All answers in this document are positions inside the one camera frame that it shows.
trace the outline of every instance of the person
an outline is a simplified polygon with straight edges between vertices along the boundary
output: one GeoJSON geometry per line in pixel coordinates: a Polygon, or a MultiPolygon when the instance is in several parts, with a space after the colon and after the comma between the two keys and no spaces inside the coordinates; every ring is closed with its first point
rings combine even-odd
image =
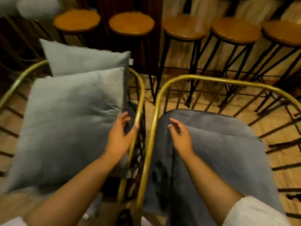
{"type": "MultiPolygon", "coordinates": [[[[99,192],[113,167],[128,151],[137,134],[134,126],[125,135],[124,125],[130,121],[125,112],[117,118],[104,154],[62,186],[54,195],[31,210],[25,217],[15,218],[3,226],[71,226],[76,225],[99,192]]],[[[245,197],[224,182],[193,151],[186,126],[170,119],[169,125],[175,149],[179,153],[190,178],[217,225],[289,225],[286,217],[254,197],[245,197]]]]}

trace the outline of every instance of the round wooden seat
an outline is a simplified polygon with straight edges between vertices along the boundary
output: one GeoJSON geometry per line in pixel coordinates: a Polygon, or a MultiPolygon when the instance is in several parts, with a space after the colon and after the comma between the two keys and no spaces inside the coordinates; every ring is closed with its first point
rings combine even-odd
{"type": "Polygon", "coordinates": [[[301,25],[285,20],[266,21],[262,31],[271,39],[284,45],[301,46],[301,25]]]}
{"type": "Polygon", "coordinates": [[[55,27],[66,34],[88,32],[100,23],[100,15],[93,11],[72,9],[58,15],[54,20],[55,27]]]}
{"type": "Polygon", "coordinates": [[[260,28],[242,19],[222,18],[212,25],[212,31],[225,41],[237,44],[252,44],[260,36],[260,28]]]}
{"type": "Polygon", "coordinates": [[[185,41],[203,39],[207,34],[201,22],[195,17],[183,14],[165,19],[162,28],[171,37],[185,41]]]}
{"type": "Polygon", "coordinates": [[[153,30],[154,20],[141,12],[125,12],[109,20],[110,28],[117,34],[126,36],[143,36],[153,30]]]}

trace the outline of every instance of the forearm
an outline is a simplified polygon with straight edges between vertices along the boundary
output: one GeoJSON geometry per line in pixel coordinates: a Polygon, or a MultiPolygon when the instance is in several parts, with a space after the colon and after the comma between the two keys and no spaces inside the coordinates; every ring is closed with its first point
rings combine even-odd
{"type": "Polygon", "coordinates": [[[30,211],[25,222],[30,226],[76,225],[114,166],[106,155],[101,156],[30,211]]]}
{"type": "Polygon", "coordinates": [[[229,186],[196,154],[182,157],[190,178],[217,225],[222,225],[228,212],[243,194],[229,186]]]}

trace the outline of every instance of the white sleeve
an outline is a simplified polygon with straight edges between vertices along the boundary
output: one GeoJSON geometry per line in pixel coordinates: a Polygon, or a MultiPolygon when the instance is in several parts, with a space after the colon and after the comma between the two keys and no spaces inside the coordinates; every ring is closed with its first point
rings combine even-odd
{"type": "Polygon", "coordinates": [[[258,199],[248,196],[230,209],[222,226],[289,226],[286,216],[258,199]]]}
{"type": "Polygon", "coordinates": [[[27,226],[27,224],[24,222],[22,217],[18,216],[0,226],[27,226]]]}

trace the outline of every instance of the tiled floor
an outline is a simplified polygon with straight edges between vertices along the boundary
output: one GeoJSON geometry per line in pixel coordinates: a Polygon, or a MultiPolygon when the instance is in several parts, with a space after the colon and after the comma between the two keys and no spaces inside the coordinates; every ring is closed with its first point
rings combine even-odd
{"type": "MultiPolygon", "coordinates": [[[[163,79],[167,81],[169,78],[173,76],[165,76],[163,79]]],[[[180,89],[181,86],[179,84],[175,85],[173,89],[180,89]]],[[[208,84],[205,91],[216,91],[217,86],[214,84],[208,84]]],[[[26,85],[21,88],[21,92],[28,95],[30,90],[30,85],[26,85]]],[[[246,88],[242,91],[245,94],[256,94],[259,92],[257,89],[249,89],[246,88]]],[[[164,109],[164,99],[161,102],[161,115],[163,114],[164,109]]],[[[134,90],[131,90],[131,98],[133,100],[136,99],[136,94],[134,90]]],[[[146,111],[146,129],[147,136],[149,136],[152,117],[154,112],[154,106],[150,103],[150,92],[147,91],[146,94],[146,102],[145,102],[145,111],[146,111]]],[[[196,105],[195,109],[204,110],[212,98],[212,94],[204,94],[202,98],[199,100],[199,103],[196,105]]],[[[248,102],[252,96],[248,95],[238,95],[236,99],[234,99],[231,104],[223,111],[223,114],[233,115],[235,114],[246,102],[248,102]]],[[[219,96],[213,103],[213,106],[209,109],[209,111],[217,112],[218,107],[217,104],[223,99],[223,96],[219,96]]],[[[243,113],[241,113],[237,118],[249,123],[257,118],[257,115],[254,113],[254,109],[260,104],[262,98],[255,101],[251,104],[243,113]]],[[[167,110],[174,109],[177,102],[177,92],[171,91],[169,96],[169,103],[167,105],[167,110]]],[[[26,102],[20,98],[19,96],[14,96],[10,101],[10,106],[20,113],[23,113],[25,110],[26,102]]],[[[181,102],[179,108],[186,108],[184,104],[181,102]]],[[[289,109],[294,114],[296,111],[294,108],[289,107],[289,109]]],[[[262,119],[260,122],[252,126],[253,131],[256,135],[261,135],[270,131],[286,122],[290,121],[290,117],[284,108],[280,108],[274,113],[270,114],[268,117],[262,119]]],[[[8,111],[3,111],[0,113],[0,125],[9,129],[15,133],[18,133],[20,127],[22,125],[22,119],[13,115],[8,111]]],[[[299,134],[296,131],[294,126],[287,127],[281,131],[276,132],[275,134],[268,136],[263,139],[266,144],[272,143],[280,143],[284,141],[290,141],[299,138],[299,134]]],[[[6,151],[8,153],[14,153],[16,149],[17,139],[7,135],[6,133],[0,132],[0,149],[2,151],[6,151]]],[[[285,149],[280,152],[275,152],[269,154],[269,164],[271,167],[277,167],[292,163],[301,162],[301,152],[299,148],[292,147],[289,149],[285,149]]],[[[5,156],[0,156],[0,171],[7,171],[11,163],[11,159],[5,156]]],[[[284,171],[274,172],[274,182],[278,188],[300,188],[301,187],[301,167],[297,167],[294,169],[288,169],[284,171]]],[[[288,200],[286,198],[286,193],[280,193],[279,197],[281,202],[286,210],[286,212],[290,213],[299,213],[301,214],[301,203],[297,200],[288,200]]],[[[21,193],[15,194],[6,194],[0,196],[0,224],[5,221],[12,219],[18,215],[24,215],[28,210],[32,209],[38,203],[40,203],[42,199],[37,196],[34,190],[25,190],[21,193]]],[[[133,202],[129,203],[129,207],[133,207],[133,202]]],[[[90,222],[89,225],[115,225],[116,217],[118,216],[120,210],[124,208],[123,205],[118,205],[114,203],[102,203],[100,216],[94,221],[90,222]]],[[[135,225],[139,225],[139,216],[141,213],[137,213],[133,211],[133,218],[135,225]]],[[[152,218],[152,221],[155,222],[156,225],[164,224],[164,218],[162,217],[154,217],[148,216],[152,218]]],[[[291,225],[301,225],[301,221],[293,218],[289,218],[291,225]]]]}

